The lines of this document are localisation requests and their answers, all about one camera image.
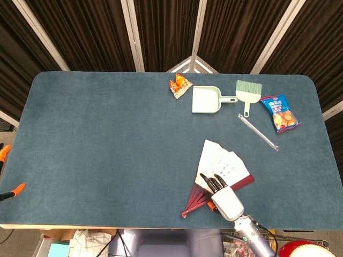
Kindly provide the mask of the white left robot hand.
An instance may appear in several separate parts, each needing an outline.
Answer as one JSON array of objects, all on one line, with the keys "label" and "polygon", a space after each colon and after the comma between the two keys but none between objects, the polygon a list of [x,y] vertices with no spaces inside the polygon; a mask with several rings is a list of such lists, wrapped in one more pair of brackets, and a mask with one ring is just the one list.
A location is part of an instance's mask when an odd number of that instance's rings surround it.
[{"label": "white left robot hand", "polygon": [[[1,149],[1,169],[2,169],[3,164],[5,162],[6,156],[10,152],[10,150],[11,150],[10,145],[6,145]],[[4,201],[6,199],[14,198],[14,197],[18,196],[24,190],[25,187],[26,187],[26,183],[21,183],[14,190],[7,192],[7,193],[2,193],[1,194],[1,201]]]}]

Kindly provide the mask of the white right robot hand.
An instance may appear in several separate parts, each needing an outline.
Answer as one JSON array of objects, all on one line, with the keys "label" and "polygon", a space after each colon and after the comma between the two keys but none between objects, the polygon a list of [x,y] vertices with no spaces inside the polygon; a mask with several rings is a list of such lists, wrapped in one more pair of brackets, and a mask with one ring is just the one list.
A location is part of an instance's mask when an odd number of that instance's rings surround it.
[{"label": "white right robot hand", "polygon": [[214,178],[206,177],[203,173],[200,176],[213,192],[211,199],[222,217],[230,222],[234,222],[243,216],[244,207],[235,192],[218,174]]}]

